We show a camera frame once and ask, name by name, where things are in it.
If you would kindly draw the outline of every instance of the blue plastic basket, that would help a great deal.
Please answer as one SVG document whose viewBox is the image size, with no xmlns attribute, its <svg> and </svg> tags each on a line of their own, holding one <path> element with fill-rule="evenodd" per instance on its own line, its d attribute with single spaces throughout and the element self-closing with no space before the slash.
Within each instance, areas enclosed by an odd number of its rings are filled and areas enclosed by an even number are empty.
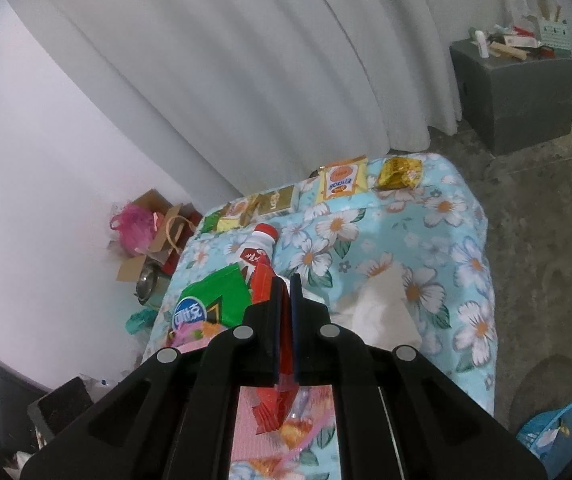
<svg viewBox="0 0 572 480">
<path fill-rule="evenodd" d="M 541 446 L 540 436 L 560 426 L 568 435 L 560 432 L 552 443 Z M 519 430 L 517 440 L 541 460 L 548 478 L 554 479 L 572 459 L 572 402 L 561 410 L 534 416 Z"/>
</svg>

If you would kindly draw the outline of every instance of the blue trash can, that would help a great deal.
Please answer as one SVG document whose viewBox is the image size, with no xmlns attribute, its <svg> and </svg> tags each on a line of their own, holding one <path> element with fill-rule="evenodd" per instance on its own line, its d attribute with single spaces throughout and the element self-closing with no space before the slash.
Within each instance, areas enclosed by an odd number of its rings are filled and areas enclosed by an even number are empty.
<svg viewBox="0 0 572 480">
<path fill-rule="evenodd" d="M 519 430 L 517 440 L 541 460 L 553 480 L 572 459 L 572 402 L 534 416 Z"/>
</svg>

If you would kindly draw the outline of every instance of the silver screw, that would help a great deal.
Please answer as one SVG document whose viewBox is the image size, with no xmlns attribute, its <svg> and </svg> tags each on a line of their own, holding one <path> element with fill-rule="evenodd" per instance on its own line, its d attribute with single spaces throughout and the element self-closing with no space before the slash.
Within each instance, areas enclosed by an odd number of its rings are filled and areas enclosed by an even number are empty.
<svg viewBox="0 0 572 480">
<path fill-rule="evenodd" d="M 402 361 L 413 361 L 417 357 L 417 351 L 412 346 L 400 346 L 397 349 L 397 357 Z"/>
<path fill-rule="evenodd" d="M 319 333 L 324 337 L 337 337 L 339 335 L 339 327 L 333 324 L 324 325 L 319 329 Z"/>
<path fill-rule="evenodd" d="M 157 361 L 162 364 L 172 363 L 177 358 L 177 351 L 174 348 L 164 348 L 157 352 Z"/>
<path fill-rule="evenodd" d="M 233 330 L 233 335 L 237 339 L 250 339 L 255 331 L 247 325 L 240 325 Z"/>
</svg>

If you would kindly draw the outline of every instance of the white bottle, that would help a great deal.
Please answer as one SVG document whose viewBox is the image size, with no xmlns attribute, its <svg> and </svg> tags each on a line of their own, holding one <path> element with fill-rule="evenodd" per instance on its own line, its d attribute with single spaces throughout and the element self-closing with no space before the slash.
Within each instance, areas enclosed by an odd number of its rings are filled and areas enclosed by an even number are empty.
<svg viewBox="0 0 572 480">
<path fill-rule="evenodd" d="M 475 39 L 477 40 L 477 47 L 479 48 L 479 56 L 486 59 L 490 54 L 488 52 L 488 42 L 486 41 L 485 33 L 482 30 L 476 30 Z"/>
<path fill-rule="evenodd" d="M 272 261 L 277 238 L 279 238 L 279 233 L 272 225 L 257 224 L 252 234 L 239 247 L 235 255 L 239 260 L 239 267 L 246 283 L 250 282 L 255 272 L 255 265 L 263 254 L 268 257 L 269 262 Z"/>
</svg>

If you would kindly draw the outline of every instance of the dark gray box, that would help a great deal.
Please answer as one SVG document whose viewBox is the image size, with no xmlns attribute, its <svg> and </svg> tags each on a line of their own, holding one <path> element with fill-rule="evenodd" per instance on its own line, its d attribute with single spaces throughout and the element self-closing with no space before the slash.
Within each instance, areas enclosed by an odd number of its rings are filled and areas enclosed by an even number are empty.
<svg viewBox="0 0 572 480">
<path fill-rule="evenodd" d="M 570 133 L 572 57 L 482 59 L 470 40 L 450 45 L 463 117 L 494 155 Z"/>
</svg>

